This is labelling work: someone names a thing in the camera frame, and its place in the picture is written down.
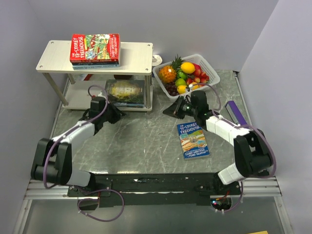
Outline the Robinson Crusoe book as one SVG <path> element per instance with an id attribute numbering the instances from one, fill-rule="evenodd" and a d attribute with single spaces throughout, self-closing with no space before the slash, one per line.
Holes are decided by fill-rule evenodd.
<path id="1" fill-rule="evenodd" d="M 143 108 L 145 104 L 135 102 L 115 102 L 114 105 L 118 107 L 125 106 L 125 107 Z"/>

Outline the Alice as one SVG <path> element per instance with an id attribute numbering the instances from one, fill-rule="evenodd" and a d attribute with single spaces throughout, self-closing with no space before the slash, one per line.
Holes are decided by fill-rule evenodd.
<path id="1" fill-rule="evenodd" d="M 108 80 L 105 84 L 108 98 L 114 103 L 144 104 L 144 80 Z"/>

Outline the light blue 143-Storey Treehouse book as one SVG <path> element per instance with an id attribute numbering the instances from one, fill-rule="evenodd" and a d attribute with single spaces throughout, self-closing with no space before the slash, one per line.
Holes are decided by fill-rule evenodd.
<path id="1" fill-rule="evenodd" d="M 119 64 L 102 64 L 102 65 L 75 65 L 72 66 L 74 70 L 93 70 L 120 67 Z"/>

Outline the Little Women book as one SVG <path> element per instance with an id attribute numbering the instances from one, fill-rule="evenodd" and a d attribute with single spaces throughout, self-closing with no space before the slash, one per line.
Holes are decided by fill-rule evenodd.
<path id="1" fill-rule="evenodd" d="M 117 64 L 119 65 L 118 61 L 109 61 L 109 62 L 77 62 L 77 63 L 71 63 L 73 66 L 90 66 L 90 65 L 106 65 L 106 64 Z"/>

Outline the red 13-Storey Treehouse book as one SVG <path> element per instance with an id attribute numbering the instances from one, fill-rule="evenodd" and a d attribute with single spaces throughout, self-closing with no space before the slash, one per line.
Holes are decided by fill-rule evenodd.
<path id="1" fill-rule="evenodd" d="M 120 60 L 119 34 L 73 34 L 71 40 L 70 62 L 99 63 Z"/>

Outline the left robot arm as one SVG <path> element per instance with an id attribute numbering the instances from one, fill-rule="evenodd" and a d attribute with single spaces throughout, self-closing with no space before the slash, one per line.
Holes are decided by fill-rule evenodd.
<path id="1" fill-rule="evenodd" d="M 104 97 L 95 97 L 78 122 L 69 130 L 53 138 L 42 138 L 36 148 L 31 178 L 55 185 L 79 186 L 86 196 L 96 192 L 95 175 L 74 169 L 72 156 L 88 138 L 93 137 L 105 122 L 115 124 L 126 114 Z"/>

